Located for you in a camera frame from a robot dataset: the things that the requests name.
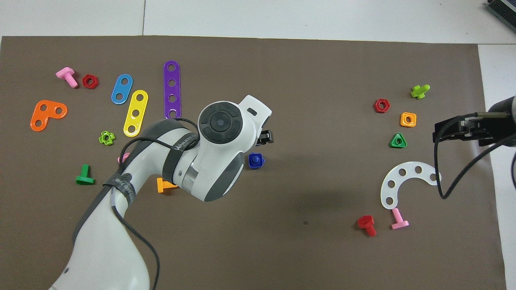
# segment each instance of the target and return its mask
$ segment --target pink toy part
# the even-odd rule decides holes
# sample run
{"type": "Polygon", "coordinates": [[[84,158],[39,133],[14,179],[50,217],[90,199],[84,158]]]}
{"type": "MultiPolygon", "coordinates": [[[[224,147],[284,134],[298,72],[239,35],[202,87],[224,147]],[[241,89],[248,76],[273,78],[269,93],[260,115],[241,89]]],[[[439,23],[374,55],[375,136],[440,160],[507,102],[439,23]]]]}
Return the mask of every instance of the pink toy part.
{"type": "Polygon", "coordinates": [[[409,225],[408,221],[403,220],[397,207],[392,209],[392,214],[394,215],[394,218],[396,219],[396,223],[392,225],[393,230],[403,228],[403,227],[406,227],[409,225]]]}
{"type": "MultiPolygon", "coordinates": [[[[125,153],[124,156],[122,157],[122,162],[124,162],[128,156],[129,156],[129,152],[125,153]]],[[[120,157],[117,158],[117,161],[118,161],[118,164],[120,164],[120,157]]]]}
{"type": "Polygon", "coordinates": [[[60,79],[66,80],[67,83],[70,85],[70,87],[76,88],[78,86],[78,84],[72,76],[72,74],[74,74],[74,73],[75,72],[71,68],[65,67],[62,70],[56,72],[56,76],[59,77],[60,79]]]}

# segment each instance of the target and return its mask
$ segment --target green triangular piece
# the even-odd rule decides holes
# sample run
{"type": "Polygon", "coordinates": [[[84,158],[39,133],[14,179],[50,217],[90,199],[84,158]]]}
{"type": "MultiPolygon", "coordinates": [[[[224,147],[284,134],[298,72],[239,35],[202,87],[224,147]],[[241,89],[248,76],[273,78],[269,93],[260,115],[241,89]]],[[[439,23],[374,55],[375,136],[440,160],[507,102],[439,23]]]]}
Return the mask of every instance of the green triangular piece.
{"type": "Polygon", "coordinates": [[[405,148],[407,146],[407,142],[401,133],[394,135],[391,140],[390,146],[392,148],[405,148]]]}

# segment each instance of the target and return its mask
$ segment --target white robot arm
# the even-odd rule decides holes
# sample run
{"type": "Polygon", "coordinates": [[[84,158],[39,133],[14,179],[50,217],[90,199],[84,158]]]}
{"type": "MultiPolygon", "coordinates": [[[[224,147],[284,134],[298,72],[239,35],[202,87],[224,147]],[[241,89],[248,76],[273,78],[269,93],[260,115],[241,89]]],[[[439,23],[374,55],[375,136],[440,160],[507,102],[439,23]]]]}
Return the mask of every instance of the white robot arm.
{"type": "Polygon", "coordinates": [[[124,216],[153,174],[202,201],[222,197],[240,176],[244,153],[256,145],[271,114],[248,95],[239,104],[205,107],[199,136],[173,119],[150,127],[84,213],[73,235],[72,256],[49,290],[148,290],[147,267],[116,212],[124,216]]]}

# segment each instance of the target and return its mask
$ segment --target red hexagonal nut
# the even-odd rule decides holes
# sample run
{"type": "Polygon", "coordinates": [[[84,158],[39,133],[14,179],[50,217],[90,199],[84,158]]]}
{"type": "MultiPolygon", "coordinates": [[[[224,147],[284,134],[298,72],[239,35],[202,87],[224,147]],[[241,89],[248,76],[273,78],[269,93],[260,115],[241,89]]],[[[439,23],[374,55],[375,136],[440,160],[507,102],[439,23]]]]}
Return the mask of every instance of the red hexagonal nut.
{"type": "Polygon", "coordinates": [[[83,77],[83,86],[88,89],[94,89],[99,85],[99,78],[92,74],[83,77]]]}
{"type": "Polygon", "coordinates": [[[375,111],[377,113],[385,113],[389,110],[391,105],[387,99],[377,99],[375,103],[375,111]]]}

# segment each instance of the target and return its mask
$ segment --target black strap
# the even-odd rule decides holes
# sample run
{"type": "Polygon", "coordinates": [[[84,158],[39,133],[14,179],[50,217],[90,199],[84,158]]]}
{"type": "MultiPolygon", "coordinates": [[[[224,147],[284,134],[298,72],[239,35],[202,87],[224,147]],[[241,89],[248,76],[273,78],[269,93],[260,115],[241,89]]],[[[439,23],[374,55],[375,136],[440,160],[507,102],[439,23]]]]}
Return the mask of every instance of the black strap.
{"type": "Polygon", "coordinates": [[[174,170],[178,165],[179,159],[181,159],[181,155],[185,149],[195,140],[197,140],[197,134],[188,133],[181,137],[170,149],[167,159],[165,159],[165,163],[163,164],[162,176],[163,179],[174,184],[172,178],[174,176],[174,170]]]}
{"type": "Polygon", "coordinates": [[[136,197],[136,191],[134,190],[132,183],[125,176],[118,173],[111,175],[103,185],[111,185],[118,189],[118,191],[127,199],[128,206],[133,203],[133,200],[136,197]]]}

